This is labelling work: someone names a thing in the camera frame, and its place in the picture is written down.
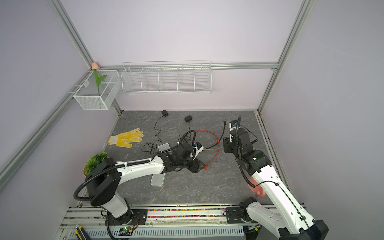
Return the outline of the white network switch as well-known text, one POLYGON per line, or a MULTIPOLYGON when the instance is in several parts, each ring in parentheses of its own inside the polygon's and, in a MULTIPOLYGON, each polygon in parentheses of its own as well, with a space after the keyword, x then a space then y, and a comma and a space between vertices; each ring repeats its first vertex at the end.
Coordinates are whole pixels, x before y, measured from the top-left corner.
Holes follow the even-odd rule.
POLYGON ((152 175, 151 186, 153 186, 153 187, 163 187, 164 186, 165 177, 166 177, 166 174, 152 175))
POLYGON ((170 145, 168 143, 165 143, 165 144, 162 144, 162 145, 158 146, 158 150, 161 153, 167 152, 170 148, 171 147, 170 147, 170 145))

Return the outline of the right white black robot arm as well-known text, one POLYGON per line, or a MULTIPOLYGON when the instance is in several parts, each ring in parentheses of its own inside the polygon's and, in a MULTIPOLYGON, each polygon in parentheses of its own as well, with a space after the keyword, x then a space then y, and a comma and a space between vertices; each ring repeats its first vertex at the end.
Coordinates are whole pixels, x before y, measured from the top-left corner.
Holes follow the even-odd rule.
POLYGON ((230 136, 224 138, 224 152, 233 154, 243 178, 251 188, 261 187, 279 215, 250 197, 239 204, 246 221, 255 221, 279 240, 323 240, 329 228, 323 220, 305 210, 279 177, 266 154, 255 150, 241 117, 230 122, 230 136))

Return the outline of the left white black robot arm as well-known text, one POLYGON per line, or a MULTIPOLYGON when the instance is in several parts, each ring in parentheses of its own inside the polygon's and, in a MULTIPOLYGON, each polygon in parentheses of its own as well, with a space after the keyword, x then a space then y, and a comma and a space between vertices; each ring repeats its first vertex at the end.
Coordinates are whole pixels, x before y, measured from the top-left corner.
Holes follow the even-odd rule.
POLYGON ((128 201, 117 193, 119 185, 149 175, 162 175, 187 169, 198 173, 206 165, 197 156, 204 147, 196 142, 197 132, 186 132, 181 142, 153 157, 131 162, 116 162, 113 158, 103 160, 85 181, 75 190, 73 198, 89 201, 93 207, 102 207, 116 219, 133 215, 128 201))

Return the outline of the pink watering can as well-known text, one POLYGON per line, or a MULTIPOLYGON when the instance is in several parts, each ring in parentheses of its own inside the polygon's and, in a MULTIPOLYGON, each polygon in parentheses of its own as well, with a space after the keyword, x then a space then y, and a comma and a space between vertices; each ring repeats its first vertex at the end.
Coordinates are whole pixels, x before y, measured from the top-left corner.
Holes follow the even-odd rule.
POLYGON ((256 193, 259 198, 263 198, 266 196, 265 190, 261 187, 261 185, 257 186, 258 183, 253 177, 249 177, 249 181, 256 186, 255 188, 253 188, 251 185, 248 185, 252 192, 256 193))

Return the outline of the yellow work glove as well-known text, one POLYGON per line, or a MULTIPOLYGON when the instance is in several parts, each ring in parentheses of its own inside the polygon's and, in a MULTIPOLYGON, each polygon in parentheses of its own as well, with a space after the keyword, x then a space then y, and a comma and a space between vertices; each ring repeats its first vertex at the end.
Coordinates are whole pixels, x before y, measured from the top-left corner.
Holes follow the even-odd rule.
POLYGON ((109 138, 108 145, 117 146, 121 148, 131 148, 133 146, 133 143, 141 142, 143 137, 143 131, 141 131, 139 128, 136 128, 129 132, 111 136, 109 138))

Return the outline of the green potted plant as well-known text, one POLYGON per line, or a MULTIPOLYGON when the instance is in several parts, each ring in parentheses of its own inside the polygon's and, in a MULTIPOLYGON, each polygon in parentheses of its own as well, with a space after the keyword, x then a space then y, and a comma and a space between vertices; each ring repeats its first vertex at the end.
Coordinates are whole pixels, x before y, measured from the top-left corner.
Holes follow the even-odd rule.
POLYGON ((108 157, 108 153, 101 152, 93 157, 85 164, 83 169, 83 174, 85 177, 89 174, 104 160, 108 157))

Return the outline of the small white mesh basket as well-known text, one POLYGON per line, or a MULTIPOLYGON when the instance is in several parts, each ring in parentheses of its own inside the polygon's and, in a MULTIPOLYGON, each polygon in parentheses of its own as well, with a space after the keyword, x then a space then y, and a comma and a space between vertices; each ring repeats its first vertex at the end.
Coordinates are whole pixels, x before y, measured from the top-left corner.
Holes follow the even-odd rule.
POLYGON ((107 111, 112 106, 122 79, 116 70, 94 70, 75 91, 74 98, 83 110, 107 111))

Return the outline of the artificial pink tulip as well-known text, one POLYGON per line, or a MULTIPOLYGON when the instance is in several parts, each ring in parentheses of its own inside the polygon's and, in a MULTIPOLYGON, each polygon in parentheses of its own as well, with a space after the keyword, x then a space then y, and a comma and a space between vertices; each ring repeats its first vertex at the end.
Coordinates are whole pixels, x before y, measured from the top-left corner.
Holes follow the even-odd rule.
POLYGON ((97 89, 98 89, 98 95, 100 96, 100 84, 101 82, 107 77, 106 75, 102 75, 100 76, 99 73, 98 73, 98 70, 99 70, 99 65, 96 63, 96 62, 93 62, 92 63, 92 70, 93 70, 93 74, 95 76, 95 79, 96 79, 96 85, 97 85, 97 89))

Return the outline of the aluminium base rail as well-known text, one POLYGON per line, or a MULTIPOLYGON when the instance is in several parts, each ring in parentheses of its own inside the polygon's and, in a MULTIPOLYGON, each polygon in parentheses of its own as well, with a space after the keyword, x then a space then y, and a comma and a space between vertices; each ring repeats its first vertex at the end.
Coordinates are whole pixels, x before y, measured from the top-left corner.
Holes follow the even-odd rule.
POLYGON ((284 216, 273 205, 251 203, 247 208, 225 205, 133 207, 133 219, 119 223, 101 208, 70 208, 55 236, 56 240, 203 240, 255 239, 263 231, 278 239, 306 230, 304 207, 284 216))

